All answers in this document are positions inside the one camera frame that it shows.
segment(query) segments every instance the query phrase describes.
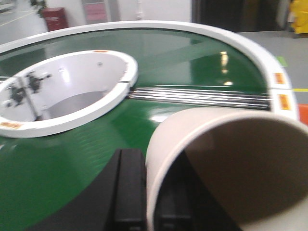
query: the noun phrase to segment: green conveyor belt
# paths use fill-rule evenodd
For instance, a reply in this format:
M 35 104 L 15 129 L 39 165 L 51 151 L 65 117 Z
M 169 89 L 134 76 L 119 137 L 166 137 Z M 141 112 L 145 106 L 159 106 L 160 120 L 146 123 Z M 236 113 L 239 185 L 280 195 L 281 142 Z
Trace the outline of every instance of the green conveyor belt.
M 161 29 L 96 31 L 31 44 L 1 54 L 0 76 L 61 54 L 97 49 L 122 51 L 137 60 L 135 88 L 187 85 L 267 93 L 260 71 L 238 50 L 206 36 Z M 221 51 L 229 56 L 227 73 L 222 72 Z M 225 86 L 227 81 L 233 85 Z M 159 120 L 191 107 L 126 99 L 67 132 L 32 139 L 0 137 L 0 231 L 23 230 L 61 208 L 90 184 L 116 148 L 141 148 L 145 154 Z

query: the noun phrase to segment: concrete floor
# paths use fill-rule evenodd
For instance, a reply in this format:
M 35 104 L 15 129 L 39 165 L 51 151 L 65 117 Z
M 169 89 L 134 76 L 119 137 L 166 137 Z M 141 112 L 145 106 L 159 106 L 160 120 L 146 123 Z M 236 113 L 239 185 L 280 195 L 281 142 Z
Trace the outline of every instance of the concrete floor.
M 299 103 L 308 103 L 308 38 L 293 38 L 289 31 L 243 32 L 274 56 L 282 56 Z
M 47 32 L 45 21 L 28 0 L 17 0 L 13 9 L 0 13 L 0 44 L 44 32 Z
M 16 7 L 0 13 L 0 44 L 47 32 L 42 18 L 28 0 L 17 0 Z M 293 38 L 287 31 L 243 32 L 241 35 L 259 43 L 274 56 L 286 60 L 299 103 L 308 103 L 308 38 Z

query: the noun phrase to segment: orange label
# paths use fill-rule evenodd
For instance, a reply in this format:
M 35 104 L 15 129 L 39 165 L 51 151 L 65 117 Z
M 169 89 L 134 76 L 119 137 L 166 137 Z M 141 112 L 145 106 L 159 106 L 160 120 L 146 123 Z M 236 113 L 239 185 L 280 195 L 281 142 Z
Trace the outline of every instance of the orange label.
M 285 84 L 284 76 L 282 73 L 275 73 L 275 77 L 278 84 Z
M 290 110 L 290 104 L 289 104 L 289 98 L 287 95 L 279 95 L 280 98 L 280 105 L 281 105 L 281 109 L 283 110 Z
M 4 126 L 7 128 L 13 128 L 13 129 L 19 129 L 22 126 L 22 124 L 11 123 L 11 122 L 1 122 L 0 126 Z
M 96 50 L 96 51 L 93 51 L 93 52 L 96 52 L 96 53 L 105 53 L 105 52 L 108 52 L 107 50 Z

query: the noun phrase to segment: red fire extinguisher cabinet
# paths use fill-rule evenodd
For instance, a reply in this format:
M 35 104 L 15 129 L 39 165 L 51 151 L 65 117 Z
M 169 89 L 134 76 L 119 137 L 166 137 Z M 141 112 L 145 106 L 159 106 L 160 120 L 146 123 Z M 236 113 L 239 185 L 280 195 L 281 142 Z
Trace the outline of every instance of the red fire extinguisher cabinet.
M 65 10 L 61 8 L 46 8 L 42 10 L 49 31 L 68 28 Z

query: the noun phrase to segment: metal roller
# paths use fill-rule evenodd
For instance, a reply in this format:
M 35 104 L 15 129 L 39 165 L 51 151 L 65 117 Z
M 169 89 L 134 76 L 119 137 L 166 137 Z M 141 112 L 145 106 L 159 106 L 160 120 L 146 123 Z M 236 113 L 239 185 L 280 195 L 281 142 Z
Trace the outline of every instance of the metal roller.
M 136 88 L 129 93 L 128 98 L 204 106 L 270 109 L 270 98 L 268 96 L 249 95 L 239 91 Z

